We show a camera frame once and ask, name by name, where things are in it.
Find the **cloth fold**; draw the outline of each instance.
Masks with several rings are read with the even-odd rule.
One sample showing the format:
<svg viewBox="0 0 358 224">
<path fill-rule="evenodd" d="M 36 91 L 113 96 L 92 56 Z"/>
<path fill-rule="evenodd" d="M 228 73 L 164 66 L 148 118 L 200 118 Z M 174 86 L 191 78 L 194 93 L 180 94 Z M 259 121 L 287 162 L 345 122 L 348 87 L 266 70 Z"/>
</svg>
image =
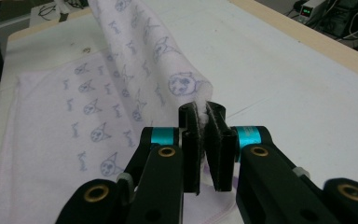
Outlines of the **cloth fold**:
<svg viewBox="0 0 358 224">
<path fill-rule="evenodd" d="M 180 105 L 196 101 L 202 116 L 211 99 L 211 83 L 142 1 L 89 3 L 109 49 L 18 75 L 0 160 L 0 223 L 54 223 L 82 184 L 116 181 L 143 127 L 176 127 Z M 200 196 L 185 194 L 184 223 L 213 223 L 234 198 L 201 184 Z"/>
</svg>

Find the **brass screw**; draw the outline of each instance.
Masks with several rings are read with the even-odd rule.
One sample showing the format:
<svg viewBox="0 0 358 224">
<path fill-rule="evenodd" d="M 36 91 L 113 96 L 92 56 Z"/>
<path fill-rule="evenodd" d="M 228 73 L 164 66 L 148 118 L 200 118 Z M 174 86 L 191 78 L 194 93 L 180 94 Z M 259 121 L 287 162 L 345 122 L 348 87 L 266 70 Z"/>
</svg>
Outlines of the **brass screw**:
<svg viewBox="0 0 358 224">
<path fill-rule="evenodd" d="M 175 149 L 172 147 L 162 147 L 159 149 L 158 154 L 162 157 L 171 157 L 175 154 Z"/>
<path fill-rule="evenodd" d="M 345 197 L 358 202 L 358 188 L 350 184 L 338 185 L 338 191 Z"/>
<path fill-rule="evenodd" d="M 84 200 L 89 203 L 97 203 L 104 199 L 109 193 L 109 188 L 105 184 L 94 185 L 84 193 Z"/>
<path fill-rule="evenodd" d="M 269 152 L 263 147 L 252 147 L 251 152 L 256 156 L 265 157 L 269 154 Z"/>
</svg>

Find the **towel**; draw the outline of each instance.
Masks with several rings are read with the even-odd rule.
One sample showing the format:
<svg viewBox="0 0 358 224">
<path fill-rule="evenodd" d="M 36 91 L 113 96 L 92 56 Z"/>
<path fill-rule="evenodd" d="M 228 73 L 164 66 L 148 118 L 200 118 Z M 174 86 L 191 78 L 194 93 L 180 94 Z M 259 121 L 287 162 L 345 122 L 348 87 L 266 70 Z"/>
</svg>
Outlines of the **towel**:
<svg viewBox="0 0 358 224">
<path fill-rule="evenodd" d="M 202 117 L 211 99 L 211 83 L 142 1 L 89 3 L 109 49 L 18 75 L 0 160 L 0 223 L 54 223 L 82 184 L 116 181 L 143 127 L 176 127 L 178 107 L 192 101 Z M 199 196 L 185 194 L 184 223 L 214 223 L 234 199 L 203 181 Z"/>
</svg>

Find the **table top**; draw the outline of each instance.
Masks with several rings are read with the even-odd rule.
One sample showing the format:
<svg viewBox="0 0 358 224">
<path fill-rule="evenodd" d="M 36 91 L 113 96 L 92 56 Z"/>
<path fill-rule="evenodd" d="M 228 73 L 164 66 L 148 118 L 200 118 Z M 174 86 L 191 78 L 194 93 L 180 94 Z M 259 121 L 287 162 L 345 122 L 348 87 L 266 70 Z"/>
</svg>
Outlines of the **table top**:
<svg viewBox="0 0 358 224">
<path fill-rule="evenodd" d="M 147 0 L 214 86 L 228 125 L 263 125 L 318 187 L 358 181 L 358 52 L 252 0 Z M 16 75 L 105 49 L 88 9 L 9 38 L 0 86 L 0 149 Z"/>
</svg>

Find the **folded fabric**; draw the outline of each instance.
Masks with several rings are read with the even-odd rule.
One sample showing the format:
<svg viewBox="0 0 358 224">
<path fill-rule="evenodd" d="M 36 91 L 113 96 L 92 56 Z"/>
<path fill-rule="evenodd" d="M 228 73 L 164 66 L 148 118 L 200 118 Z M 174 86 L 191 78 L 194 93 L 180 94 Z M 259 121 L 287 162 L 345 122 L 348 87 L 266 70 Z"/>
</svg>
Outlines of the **folded fabric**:
<svg viewBox="0 0 358 224">
<path fill-rule="evenodd" d="M 212 96 L 142 1 L 89 3 L 110 48 L 18 75 L 0 160 L 0 223 L 54 223 L 79 186 L 116 181 L 144 126 L 177 126 L 178 107 L 192 101 L 202 117 Z M 231 192 L 200 191 L 185 195 L 184 223 L 213 223 L 235 205 Z"/>
</svg>

